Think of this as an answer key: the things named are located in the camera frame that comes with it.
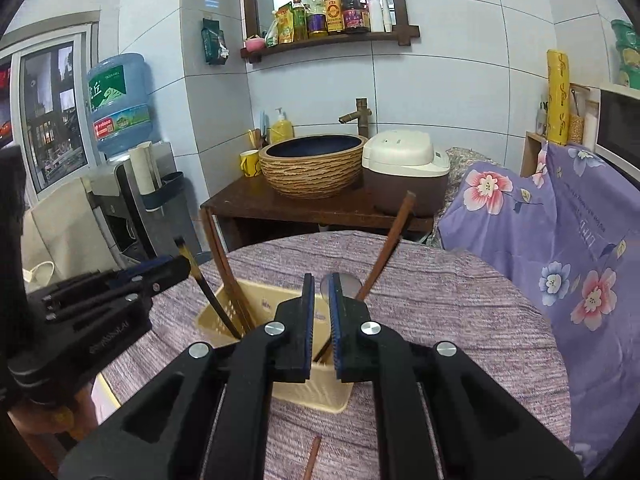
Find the left hand orange glove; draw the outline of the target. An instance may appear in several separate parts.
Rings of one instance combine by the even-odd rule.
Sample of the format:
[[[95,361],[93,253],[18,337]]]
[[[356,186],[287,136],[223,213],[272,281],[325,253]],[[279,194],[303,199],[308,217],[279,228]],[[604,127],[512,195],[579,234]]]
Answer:
[[[68,432],[77,440],[82,440],[98,426],[90,386],[76,394],[71,406],[45,408],[25,401],[9,411],[9,418],[25,438]]]

